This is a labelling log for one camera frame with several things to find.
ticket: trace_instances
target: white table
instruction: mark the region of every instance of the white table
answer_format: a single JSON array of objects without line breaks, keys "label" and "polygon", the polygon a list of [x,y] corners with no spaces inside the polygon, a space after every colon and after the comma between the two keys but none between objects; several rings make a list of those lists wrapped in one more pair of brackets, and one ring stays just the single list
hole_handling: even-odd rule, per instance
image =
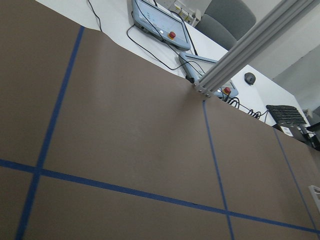
[{"label": "white table", "polygon": [[[98,20],[93,14],[87,0],[37,0],[37,2],[49,7],[50,9],[62,14],[63,16],[75,21],[76,23],[90,29],[99,30]],[[132,0],[90,0],[96,14],[101,19],[101,27],[103,32],[108,35],[114,42],[123,48],[137,54],[138,56],[158,65],[180,77],[185,77],[186,73],[182,67],[177,70],[170,70],[162,63],[150,56],[126,35],[126,31],[133,25],[131,17]],[[199,56],[219,60],[227,50],[223,47],[197,31],[190,25],[186,25],[194,42],[195,48]],[[159,59],[165,62],[172,68],[180,65],[178,56],[165,43],[155,39],[153,36],[145,34],[138,28],[134,27],[129,32],[129,35],[146,49],[154,53]],[[244,81],[244,75],[251,72],[256,76],[254,85],[248,85]],[[305,118],[301,107],[296,98],[287,92],[282,87],[268,79],[266,76],[255,70],[253,67],[247,65],[234,77],[232,82],[239,91],[238,98],[240,103],[247,108],[253,109],[255,112],[265,112],[266,105],[290,105],[296,107],[301,115]],[[248,112],[245,108],[240,107],[240,110]],[[270,126],[275,124],[273,118],[268,115],[266,123]]]}]

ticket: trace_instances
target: office chair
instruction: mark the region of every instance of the office chair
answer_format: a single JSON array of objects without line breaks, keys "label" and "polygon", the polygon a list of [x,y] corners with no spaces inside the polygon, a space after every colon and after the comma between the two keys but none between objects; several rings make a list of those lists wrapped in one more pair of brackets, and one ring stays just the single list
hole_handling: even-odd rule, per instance
[{"label": "office chair", "polygon": [[241,0],[212,0],[195,28],[229,50],[255,23],[255,15]]}]

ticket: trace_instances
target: white sticker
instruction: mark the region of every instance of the white sticker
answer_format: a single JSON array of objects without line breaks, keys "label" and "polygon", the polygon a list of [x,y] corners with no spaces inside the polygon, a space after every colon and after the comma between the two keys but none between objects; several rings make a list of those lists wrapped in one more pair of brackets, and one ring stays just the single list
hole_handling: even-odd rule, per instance
[{"label": "white sticker", "polygon": [[288,136],[290,136],[290,137],[293,137],[293,136],[294,136],[288,127],[280,126],[280,128],[282,129],[282,132],[284,132],[284,133],[287,134]]}]

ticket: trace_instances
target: black computer mouse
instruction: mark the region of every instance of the black computer mouse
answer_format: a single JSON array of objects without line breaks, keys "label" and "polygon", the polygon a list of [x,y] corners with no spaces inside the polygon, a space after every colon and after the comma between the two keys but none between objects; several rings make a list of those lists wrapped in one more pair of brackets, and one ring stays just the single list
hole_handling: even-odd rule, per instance
[{"label": "black computer mouse", "polygon": [[247,84],[249,85],[253,85],[256,81],[256,76],[251,73],[251,72],[247,72],[245,75],[244,75],[244,80]]}]

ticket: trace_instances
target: keyboard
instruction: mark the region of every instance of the keyboard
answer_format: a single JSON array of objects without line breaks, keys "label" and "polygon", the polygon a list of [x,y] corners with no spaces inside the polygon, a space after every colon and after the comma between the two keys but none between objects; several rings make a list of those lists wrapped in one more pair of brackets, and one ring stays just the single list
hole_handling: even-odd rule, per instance
[{"label": "keyboard", "polygon": [[302,125],[306,121],[294,106],[267,105],[265,106],[277,124]]}]

